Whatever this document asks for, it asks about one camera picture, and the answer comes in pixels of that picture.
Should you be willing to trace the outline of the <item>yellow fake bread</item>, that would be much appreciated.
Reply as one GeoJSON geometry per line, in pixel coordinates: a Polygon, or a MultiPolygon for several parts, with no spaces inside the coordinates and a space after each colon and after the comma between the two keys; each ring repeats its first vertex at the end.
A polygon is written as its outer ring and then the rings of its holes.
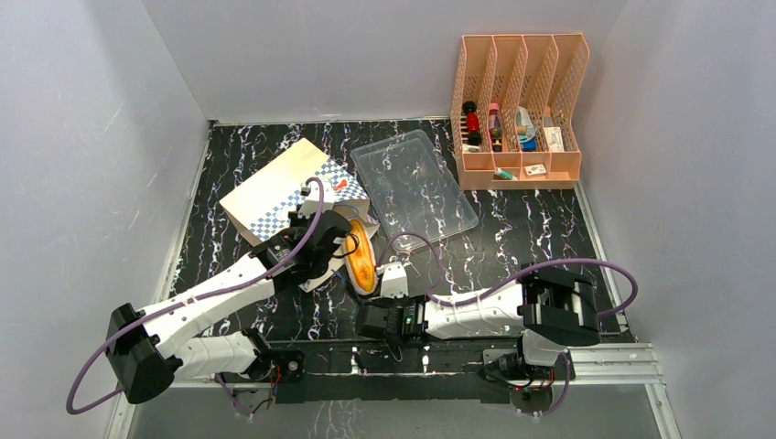
{"type": "Polygon", "coordinates": [[[345,266],[355,292],[359,295],[370,295],[374,293],[378,283],[373,247],[359,219],[351,219],[350,226],[351,231],[344,242],[345,266]]]}

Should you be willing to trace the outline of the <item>checkered paper bread bag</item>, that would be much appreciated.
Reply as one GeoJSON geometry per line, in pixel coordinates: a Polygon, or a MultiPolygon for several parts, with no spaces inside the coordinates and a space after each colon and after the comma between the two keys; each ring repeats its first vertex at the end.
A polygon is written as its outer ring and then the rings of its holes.
{"type": "MultiPolygon", "coordinates": [[[[336,194],[336,202],[331,210],[342,215],[348,222],[359,219],[371,240],[379,224],[369,215],[370,200],[366,191],[343,166],[307,139],[302,139],[221,199],[221,206],[229,219],[251,246],[248,255],[241,258],[235,268],[228,270],[230,277],[222,285],[222,289],[231,293],[257,287],[266,296],[277,292],[269,276],[301,249],[311,230],[284,260],[269,270],[265,269],[257,258],[251,256],[251,251],[280,230],[289,227],[293,219],[309,220],[316,215],[317,218],[312,222],[312,228],[315,228],[324,212],[321,210],[322,200],[319,201],[315,213],[302,215],[298,212],[299,191],[313,181],[320,183],[322,180],[328,181],[336,194]]],[[[344,243],[335,255],[341,256],[341,259],[331,260],[330,275],[326,279],[339,268],[346,269],[344,243]]]]}

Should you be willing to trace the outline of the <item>clear plastic tray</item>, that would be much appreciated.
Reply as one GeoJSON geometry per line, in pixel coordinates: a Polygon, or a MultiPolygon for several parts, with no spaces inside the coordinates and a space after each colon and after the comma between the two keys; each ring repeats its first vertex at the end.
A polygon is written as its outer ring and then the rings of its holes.
{"type": "Polygon", "coordinates": [[[393,247],[400,252],[470,230],[479,224],[447,162],[422,130],[350,152],[357,177],[393,247]]]}

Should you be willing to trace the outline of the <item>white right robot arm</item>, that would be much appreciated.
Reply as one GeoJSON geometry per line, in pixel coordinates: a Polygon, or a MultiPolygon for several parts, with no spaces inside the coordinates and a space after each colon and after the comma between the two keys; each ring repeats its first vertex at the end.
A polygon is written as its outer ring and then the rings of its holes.
{"type": "Polygon", "coordinates": [[[430,299],[400,296],[404,273],[389,280],[389,295],[358,311],[355,331],[390,345],[422,346],[432,339],[494,337],[515,329],[515,350],[487,361],[492,380],[546,380],[566,348],[600,341],[591,278],[558,268],[528,273],[489,294],[479,290],[430,299]]]}

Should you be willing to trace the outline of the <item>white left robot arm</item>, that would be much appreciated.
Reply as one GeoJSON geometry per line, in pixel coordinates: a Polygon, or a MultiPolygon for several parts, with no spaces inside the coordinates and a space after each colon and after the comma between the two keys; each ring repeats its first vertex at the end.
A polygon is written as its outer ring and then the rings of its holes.
{"type": "Polygon", "coordinates": [[[288,228],[238,262],[165,302],[141,310],[125,304],[111,315],[106,358],[132,404],[148,402],[175,380],[222,373],[247,380],[300,382],[305,355],[272,348],[257,329],[205,337],[203,331],[240,309],[293,287],[310,286],[352,241],[339,213],[293,218],[288,228]]]}

